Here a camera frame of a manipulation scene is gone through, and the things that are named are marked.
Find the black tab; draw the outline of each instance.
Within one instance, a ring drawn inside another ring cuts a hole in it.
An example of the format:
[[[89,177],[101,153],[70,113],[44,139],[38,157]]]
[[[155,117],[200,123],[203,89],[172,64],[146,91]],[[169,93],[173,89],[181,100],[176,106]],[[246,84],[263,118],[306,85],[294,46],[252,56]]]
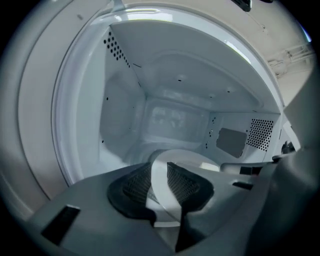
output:
[[[233,186],[235,187],[238,187],[238,188],[242,188],[242,189],[245,189],[245,190],[251,190],[253,188],[254,185],[252,184],[249,184],[249,183],[244,183],[244,182],[235,182],[232,184]]]
[[[72,206],[64,207],[41,232],[41,235],[58,246],[69,230],[71,224],[75,221],[79,212],[80,209],[78,208]]]

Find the perforated vent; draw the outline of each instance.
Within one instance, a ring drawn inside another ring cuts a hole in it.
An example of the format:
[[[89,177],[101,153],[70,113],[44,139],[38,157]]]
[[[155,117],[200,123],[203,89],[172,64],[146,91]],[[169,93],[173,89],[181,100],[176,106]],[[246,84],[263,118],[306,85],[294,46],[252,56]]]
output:
[[[116,41],[115,36],[112,35],[111,32],[109,32],[108,35],[109,35],[108,39],[103,41],[103,43],[106,44],[106,48],[110,51],[111,55],[117,61],[120,61],[121,59],[124,60],[126,65],[130,68],[129,61],[127,60],[118,42]]]
[[[274,121],[252,119],[246,144],[259,150],[267,151]]]

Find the ventilation holes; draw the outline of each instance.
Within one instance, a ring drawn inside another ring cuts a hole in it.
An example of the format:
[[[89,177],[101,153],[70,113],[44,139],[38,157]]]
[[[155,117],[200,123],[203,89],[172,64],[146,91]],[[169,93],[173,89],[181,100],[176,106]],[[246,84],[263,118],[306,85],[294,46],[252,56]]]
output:
[[[256,149],[267,151],[270,143],[274,121],[252,119],[246,144]]]
[[[124,56],[124,53],[122,51],[122,49],[120,49],[120,46],[118,44],[118,42],[115,40],[115,37],[112,36],[112,33],[109,32],[109,38],[107,39],[107,41],[110,43],[111,41],[113,41],[111,44],[108,44],[106,47],[108,49],[110,49],[110,52],[113,54],[113,57],[115,57],[115,59],[118,61],[119,59],[122,59],[125,61],[125,63],[127,64],[127,66],[130,68],[129,62],[126,59],[126,57]]]

